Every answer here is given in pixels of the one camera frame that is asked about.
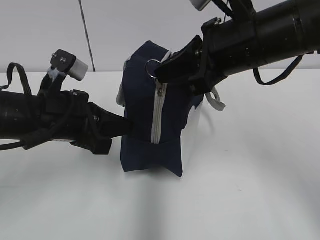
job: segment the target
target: fabric bag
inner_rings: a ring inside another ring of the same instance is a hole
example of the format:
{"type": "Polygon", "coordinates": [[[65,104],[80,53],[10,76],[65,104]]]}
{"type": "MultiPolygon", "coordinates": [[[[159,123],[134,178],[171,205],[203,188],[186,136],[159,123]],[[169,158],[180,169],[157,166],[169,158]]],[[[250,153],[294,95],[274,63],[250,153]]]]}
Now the fabric bag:
{"type": "MultiPolygon", "coordinates": [[[[133,122],[132,132],[121,142],[125,172],[162,166],[182,177],[190,158],[204,96],[194,96],[187,84],[161,84],[151,77],[170,56],[167,49],[147,41],[124,65],[117,103],[125,107],[124,117],[133,122]]],[[[213,94],[216,99],[210,94],[207,99],[223,111],[225,105],[216,89],[213,94]]]]}

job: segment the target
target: black robotic arm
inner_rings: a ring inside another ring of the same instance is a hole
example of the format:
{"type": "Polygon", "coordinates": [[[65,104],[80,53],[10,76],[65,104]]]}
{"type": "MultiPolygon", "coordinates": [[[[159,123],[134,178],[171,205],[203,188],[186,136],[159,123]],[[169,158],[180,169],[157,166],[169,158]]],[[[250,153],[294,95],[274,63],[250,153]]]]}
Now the black robotic arm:
{"type": "Polygon", "coordinates": [[[58,50],[42,80],[37,96],[32,95],[24,68],[11,63],[8,85],[0,87],[0,139],[19,140],[0,145],[0,150],[28,150],[48,141],[70,142],[95,155],[109,154],[112,138],[127,134],[132,124],[93,102],[84,91],[61,91],[66,77],[82,81],[88,66],[74,55],[58,50]],[[17,68],[24,94],[8,89],[17,68]]]}
{"type": "MultiPolygon", "coordinates": [[[[228,76],[253,70],[261,85],[286,79],[303,55],[320,52],[320,1],[288,0],[256,12],[251,0],[212,0],[232,20],[214,18],[202,26],[203,40],[196,36],[183,50],[155,71],[159,82],[188,83],[195,95],[211,92],[228,76]],[[276,79],[264,83],[259,67],[297,57],[276,79]]],[[[198,10],[210,1],[191,0],[198,10]]]]}

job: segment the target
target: zipper pull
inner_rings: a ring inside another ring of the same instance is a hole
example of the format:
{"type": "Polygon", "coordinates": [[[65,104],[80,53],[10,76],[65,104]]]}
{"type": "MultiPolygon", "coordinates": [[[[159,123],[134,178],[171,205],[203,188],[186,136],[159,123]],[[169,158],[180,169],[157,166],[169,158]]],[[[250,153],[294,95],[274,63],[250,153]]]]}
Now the zipper pull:
{"type": "Polygon", "coordinates": [[[158,97],[162,97],[164,95],[164,90],[162,88],[158,89],[158,97]]]}
{"type": "Polygon", "coordinates": [[[162,97],[164,95],[163,85],[158,81],[158,79],[154,79],[155,87],[158,89],[158,97],[162,97]]]}

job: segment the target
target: metal ring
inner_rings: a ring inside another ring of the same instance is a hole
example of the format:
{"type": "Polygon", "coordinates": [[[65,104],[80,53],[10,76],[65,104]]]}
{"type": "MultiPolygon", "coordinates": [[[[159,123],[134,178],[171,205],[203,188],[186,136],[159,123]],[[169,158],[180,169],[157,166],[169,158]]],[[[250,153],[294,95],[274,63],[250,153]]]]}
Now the metal ring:
{"type": "Polygon", "coordinates": [[[153,76],[153,75],[149,72],[149,70],[148,70],[148,64],[149,64],[149,63],[152,63],[152,62],[156,62],[156,63],[158,63],[158,64],[161,64],[161,62],[160,62],[159,60],[151,59],[151,60],[149,60],[149,61],[146,62],[144,68],[145,68],[145,71],[146,71],[146,73],[149,75],[150,78],[153,78],[154,80],[157,80],[157,77],[156,77],[156,76],[153,76]]]}

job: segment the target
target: white zipper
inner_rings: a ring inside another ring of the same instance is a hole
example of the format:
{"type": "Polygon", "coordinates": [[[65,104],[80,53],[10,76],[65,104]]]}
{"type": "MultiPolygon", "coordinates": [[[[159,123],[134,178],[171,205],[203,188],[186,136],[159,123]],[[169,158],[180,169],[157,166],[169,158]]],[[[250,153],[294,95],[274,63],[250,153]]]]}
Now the white zipper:
{"type": "MultiPolygon", "coordinates": [[[[162,63],[171,56],[171,52],[162,59],[162,63]]],[[[164,108],[168,84],[161,84],[158,80],[155,81],[155,94],[154,94],[154,110],[153,110],[153,123],[151,132],[151,143],[159,144],[161,139],[161,128],[162,128],[162,111],[164,108]]]]}

